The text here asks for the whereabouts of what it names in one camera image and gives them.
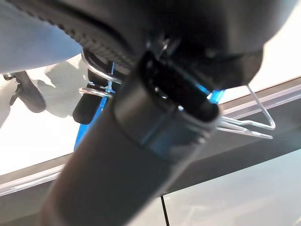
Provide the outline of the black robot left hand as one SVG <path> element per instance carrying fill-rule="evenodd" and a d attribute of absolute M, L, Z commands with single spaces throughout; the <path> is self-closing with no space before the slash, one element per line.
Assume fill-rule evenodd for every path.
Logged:
<path fill-rule="evenodd" d="M 248 85 L 295 0 L 13 0 L 127 68 L 55 181 L 41 226 L 123 226 L 186 170 L 216 130 L 268 139 L 207 99 Z"/>

